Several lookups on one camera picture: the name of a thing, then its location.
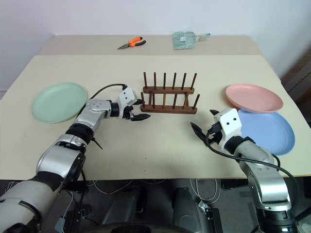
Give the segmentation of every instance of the beige tabletop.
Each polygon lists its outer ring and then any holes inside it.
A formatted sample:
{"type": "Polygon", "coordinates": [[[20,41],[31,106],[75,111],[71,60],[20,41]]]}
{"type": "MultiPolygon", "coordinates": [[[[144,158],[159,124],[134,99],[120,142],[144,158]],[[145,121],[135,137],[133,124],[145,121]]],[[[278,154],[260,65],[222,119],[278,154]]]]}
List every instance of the beige tabletop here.
{"type": "MultiPolygon", "coordinates": [[[[40,55],[35,56],[0,101],[0,179],[29,179],[35,174],[40,155],[74,121],[46,124],[35,120],[31,104],[38,93],[52,84],[74,82],[90,97],[111,83],[126,83],[138,94],[149,84],[153,72],[162,83],[173,81],[190,86],[197,73],[194,95],[200,94],[195,115],[151,113],[141,122],[110,118],[102,121],[95,137],[104,150],[91,142],[86,151],[84,170],[88,180],[163,179],[163,178],[239,178],[245,177],[239,165],[204,146],[191,129],[190,122],[202,129],[214,123],[209,109],[232,107],[225,88],[233,83],[252,83],[277,93],[284,101],[279,113],[295,134],[291,152],[280,156],[282,167],[293,175],[310,175],[311,130],[299,109],[282,87],[279,78],[261,55],[40,55]]],[[[107,89],[101,98],[116,100],[119,88],[107,89]]],[[[155,97],[156,104],[162,97],[155,97]]],[[[173,97],[167,97],[172,104],[173,97]]],[[[140,113],[135,106],[135,113],[140,113]]]]}
{"type": "Polygon", "coordinates": [[[192,50],[174,50],[171,35],[143,35],[146,44],[117,50],[139,35],[56,35],[39,55],[261,55],[245,35],[211,36],[192,50]]]}

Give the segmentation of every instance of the floor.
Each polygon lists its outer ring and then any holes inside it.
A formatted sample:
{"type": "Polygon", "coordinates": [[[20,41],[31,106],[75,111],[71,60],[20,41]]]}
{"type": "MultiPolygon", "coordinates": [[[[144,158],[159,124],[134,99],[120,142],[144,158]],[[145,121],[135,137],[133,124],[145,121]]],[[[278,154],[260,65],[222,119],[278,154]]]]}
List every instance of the floor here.
{"type": "MultiPolygon", "coordinates": [[[[112,192],[124,186],[129,181],[97,181],[96,185],[106,192],[112,192]]],[[[311,199],[305,199],[302,192],[302,178],[298,178],[301,186],[299,193],[299,201],[294,209],[296,214],[299,214],[305,208],[311,205],[311,199]]],[[[2,195],[7,188],[9,181],[0,181],[0,195],[2,195]]],[[[140,186],[145,187],[147,190],[147,205],[143,214],[136,218],[137,221],[155,222],[155,223],[168,223],[172,222],[173,209],[171,206],[173,191],[177,187],[188,187],[194,199],[199,203],[190,186],[188,179],[166,180],[160,184],[147,184],[140,180],[134,180],[128,187],[140,186]]],[[[198,187],[201,197],[209,198],[214,194],[215,181],[214,180],[198,180],[198,187]]],[[[89,192],[84,198],[83,205],[91,207],[92,212],[88,215],[89,218],[101,222],[110,207],[113,200],[118,193],[113,195],[106,195],[100,193],[94,186],[89,186],[89,192]]],[[[79,200],[80,195],[74,193],[75,199],[79,200]]],[[[42,226],[42,232],[55,233],[57,232],[54,227],[58,219],[63,216],[66,207],[71,200],[71,196],[62,191],[42,226]]],[[[212,208],[218,208],[221,215],[221,221],[224,233],[250,233],[251,230],[257,225],[256,215],[250,198],[248,186],[235,188],[231,190],[221,189],[220,197],[214,204],[210,205],[212,208]]],[[[201,222],[203,222],[204,229],[204,215],[200,213],[201,222]]],[[[88,220],[81,220],[80,230],[84,232],[94,226],[93,222],[88,220]]]]}

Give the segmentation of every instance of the blue plate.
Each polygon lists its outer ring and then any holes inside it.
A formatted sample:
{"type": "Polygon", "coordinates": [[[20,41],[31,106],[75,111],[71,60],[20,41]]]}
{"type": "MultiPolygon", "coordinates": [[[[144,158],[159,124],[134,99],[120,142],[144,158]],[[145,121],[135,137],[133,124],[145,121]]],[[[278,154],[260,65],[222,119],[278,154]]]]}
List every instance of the blue plate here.
{"type": "Polygon", "coordinates": [[[278,113],[250,113],[238,111],[242,123],[242,137],[249,136],[255,143],[275,155],[284,155],[295,145],[295,135],[289,123],[278,113]]]}

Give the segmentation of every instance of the pliers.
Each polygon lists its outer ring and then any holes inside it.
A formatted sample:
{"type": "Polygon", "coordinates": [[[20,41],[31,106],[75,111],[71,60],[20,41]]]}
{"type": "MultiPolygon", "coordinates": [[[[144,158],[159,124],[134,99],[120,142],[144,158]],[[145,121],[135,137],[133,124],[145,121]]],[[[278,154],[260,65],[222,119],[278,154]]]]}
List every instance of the pliers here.
{"type": "Polygon", "coordinates": [[[125,45],[122,45],[121,47],[119,47],[118,49],[121,50],[121,49],[125,49],[125,48],[128,48],[128,47],[135,47],[135,46],[140,46],[140,45],[144,45],[146,43],[145,40],[141,41],[141,42],[138,42],[142,40],[142,37],[136,37],[134,38],[133,40],[130,40],[128,43],[126,43],[125,45]]]}

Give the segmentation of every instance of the orange pliers handle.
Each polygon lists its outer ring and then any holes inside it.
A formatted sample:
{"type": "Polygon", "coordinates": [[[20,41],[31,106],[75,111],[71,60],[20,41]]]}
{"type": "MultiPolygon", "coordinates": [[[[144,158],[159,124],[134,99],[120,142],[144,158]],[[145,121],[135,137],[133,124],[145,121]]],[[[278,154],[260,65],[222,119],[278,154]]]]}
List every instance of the orange pliers handle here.
{"type": "Polygon", "coordinates": [[[144,45],[146,43],[145,40],[137,43],[140,40],[142,40],[142,37],[136,37],[133,40],[130,40],[128,43],[130,44],[130,47],[140,46],[140,45],[144,45]]]}

